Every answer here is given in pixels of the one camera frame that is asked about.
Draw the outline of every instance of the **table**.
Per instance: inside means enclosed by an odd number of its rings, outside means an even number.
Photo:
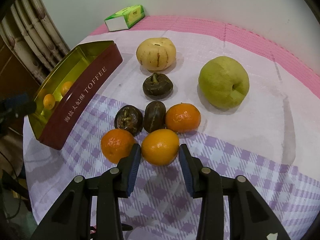
[[[114,116],[123,105],[144,110],[150,101],[142,92],[150,73],[140,67],[135,51],[151,37],[168,37],[177,48],[176,64],[162,72],[175,87],[163,101],[167,109],[186,102],[201,112],[198,131],[180,135],[180,143],[187,143],[192,155],[221,175],[245,175],[290,237],[300,239],[320,210],[320,78],[263,37],[234,25],[185,17],[146,17],[130,30],[114,33],[102,25],[82,41],[114,40],[124,60],[91,100],[61,151],[36,141],[25,119],[24,160],[36,221],[74,176],[98,176],[115,166],[102,155],[100,138],[114,128]],[[250,79],[243,103],[224,112],[208,104],[197,87],[201,67],[221,55],[239,61]],[[136,137],[138,143],[146,134]],[[132,196],[119,202],[122,221],[134,226],[125,239],[194,239],[200,204],[188,196],[177,160],[166,167],[144,161]],[[226,239],[228,234],[226,215]]]

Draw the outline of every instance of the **pink mat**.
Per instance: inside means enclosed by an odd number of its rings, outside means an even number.
[[[232,24],[177,16],[148,16],[127,31],[147,30],[198,33],[233,43],[278,63],[320,98],[320,77],[312,69],[280,45],[253,32]],[[105,24],[95,29],[90,35],[102,33],[108,33]]]

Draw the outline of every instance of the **metal screw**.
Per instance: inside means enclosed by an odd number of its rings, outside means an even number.
[[[81,182],[83,180],[83,177],[82,176],[76,176],[75,177],[75,182],[76,183],[79,183],[79,182]]]
[[[202,171],[202,173],[204,173],[204,174],[209,174],[209,173],[211,172],[210,168],[208,168],[208,167],[203,167],[203,168],[201,169],[201,171]]]
[[[245,181],[246,181],[246,179],[245,179],[244,176],[238,176],[237,180],[238,180],[239,182],[245,182]]]
[[[110,173],[111,174],[117,174],[119,172],[119,169],[118,168],[112,168],[110,169]]]

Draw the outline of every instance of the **green pear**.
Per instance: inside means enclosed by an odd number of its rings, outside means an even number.
[[[239,62],[226,56],[205,64],[198,81],[205,98],[218,108],[239,106],[249,91],[247,72]]]

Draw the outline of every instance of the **dried mangosteen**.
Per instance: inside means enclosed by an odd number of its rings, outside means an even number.
[[[164,103],[160,101],[152,101],[149,103],[144,112],[143,128],[148,133],[164,128],[165,112]]]
[[[115,127],[127,130],[133,136],[142,131],[143,115],[135,106],[126,105],[122,107],[115,117]]]
[[[142,89],[146,96],[161,99],[171,93],[173,84],[165,74],[153,73],[144,81]]]

